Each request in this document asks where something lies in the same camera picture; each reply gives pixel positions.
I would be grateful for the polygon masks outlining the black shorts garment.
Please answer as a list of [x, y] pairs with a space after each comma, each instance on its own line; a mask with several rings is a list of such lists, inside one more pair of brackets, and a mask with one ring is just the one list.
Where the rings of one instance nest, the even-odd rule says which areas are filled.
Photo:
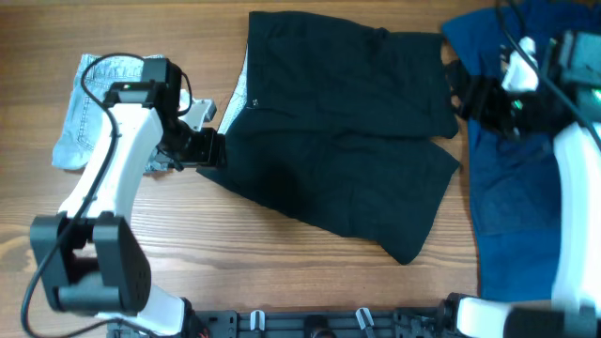
[[457, 160], [443, 36], [308, 12], [249, 15], [246, 100], [204, 176], [287, 217], [421, 251]]

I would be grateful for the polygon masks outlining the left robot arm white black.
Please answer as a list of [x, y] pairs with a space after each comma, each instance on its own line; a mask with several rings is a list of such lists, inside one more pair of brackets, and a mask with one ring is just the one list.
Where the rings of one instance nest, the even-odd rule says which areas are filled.
[[206, 117], [181, 108], [187, 75], [166, 58], [147, 58], [137, 82], [116, 82], [98, 99], [100, 138], [70, 196], [30, 228], [37, 269], [26, 288], [21, 323], [31, 331], [30, 301], [41, 286], [60, 313], [93, 316], [146, 337], [206, 337], [191, 304], [154, 285], [131, 231], [131, 212], [148, 158], [163, 153], [177, 170], [224, 164], [224, 138]]

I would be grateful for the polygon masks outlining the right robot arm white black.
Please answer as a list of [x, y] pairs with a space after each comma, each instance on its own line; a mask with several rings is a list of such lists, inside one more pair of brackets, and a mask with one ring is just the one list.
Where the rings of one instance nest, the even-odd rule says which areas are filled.
[[503, 28], [445, 26], [469, 75], [470, 212], [481, 290], [455, 307], [468, 337], [600, 333], [600, 37], [568, 30], [551, 55]]

